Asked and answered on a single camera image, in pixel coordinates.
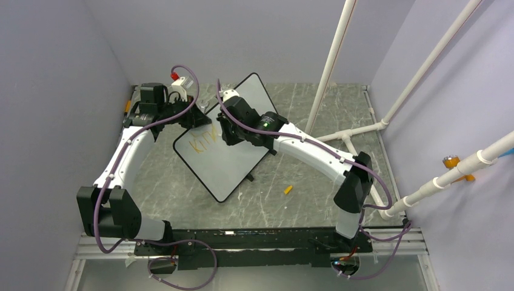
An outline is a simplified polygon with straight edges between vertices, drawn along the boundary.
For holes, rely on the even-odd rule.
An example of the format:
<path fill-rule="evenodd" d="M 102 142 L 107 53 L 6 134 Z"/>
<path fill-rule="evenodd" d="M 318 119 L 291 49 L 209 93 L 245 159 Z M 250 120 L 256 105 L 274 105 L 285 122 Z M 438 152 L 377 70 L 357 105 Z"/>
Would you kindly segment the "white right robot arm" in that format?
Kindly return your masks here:
<path fill-rule="evenodd" d="M 374 182 L 369 155 L 352 155 L 336 150 L 301 133 L 297 126 L 275 112 L 259 115 L 237 95 L 223 98 L 220 106 L 216 119 L 227 145 L 245 141 L 264 147 L 272 154 L 292 156 L 321 172 L 339 187 L 333 198 L 339 209 L 334 243 L 342 252 L 356 246 L 362 208 Z"/>

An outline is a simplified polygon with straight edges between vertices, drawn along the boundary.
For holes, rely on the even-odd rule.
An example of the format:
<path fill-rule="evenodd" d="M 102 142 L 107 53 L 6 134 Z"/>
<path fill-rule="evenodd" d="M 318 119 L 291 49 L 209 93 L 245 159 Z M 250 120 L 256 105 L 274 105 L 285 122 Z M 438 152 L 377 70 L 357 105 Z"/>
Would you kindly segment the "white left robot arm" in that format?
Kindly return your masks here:
<path fill-rule="evenodd" d="M 179 78 L 170 87 L 158 82 L 140 86 L 140 100 L 123 122 L 115 154 L 92 186 L 77 193 L 79 212 L 88 236 L 150 240 L 160 255 L 174 246 L 170 223 L 144 217 L 130 192 L 141 164 L 166 125 L 194 129 L 211 119 L 193 104 L 188 94 L 193 81 Z"/>

